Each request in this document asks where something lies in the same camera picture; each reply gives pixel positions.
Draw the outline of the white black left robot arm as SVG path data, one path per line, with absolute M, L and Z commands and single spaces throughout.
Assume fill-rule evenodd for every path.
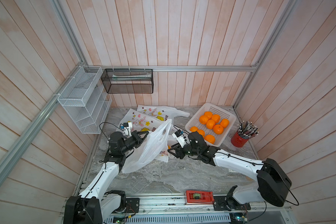
M 148 134 L 149 131 L 133 131 L 129 137 L 122 132 L 110 135 L 100 172 L 78 196 L 71 196 L 67 200 L 64 224 L 102 224 L 114 211 L 126 212 L 126 193 L 107 189 L 122 170 L 129 157 L 127 153 L 140 147 Z

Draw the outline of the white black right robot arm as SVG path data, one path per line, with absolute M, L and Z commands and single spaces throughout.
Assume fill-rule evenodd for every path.
M 168 152 L 175 158 L 192 156 L 194 160 L 237 171 L 254 181 L 250 185 L 231 187 L 224 199 L 225 209 L 240 209 L 250 202 L 266 202 L 283 207 L 287 202 L 292 182 L 275 160 L 253 160 L 230 154 L 219 147 L 207 145 L 198 132 L 184 136 L 179 130 L 172 136 L 178 143 Z

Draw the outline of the white plastic bag front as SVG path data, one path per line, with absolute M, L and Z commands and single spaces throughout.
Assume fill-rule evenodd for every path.
M 128 174 L 138 171 L 152 162 L 161 151 L 167 150 L 171 124 L 172 119 L 168 119 L 154 132 L 149 132 L 142 145 L 136 148 L 134 153 L 126 159 L 121 172 Z

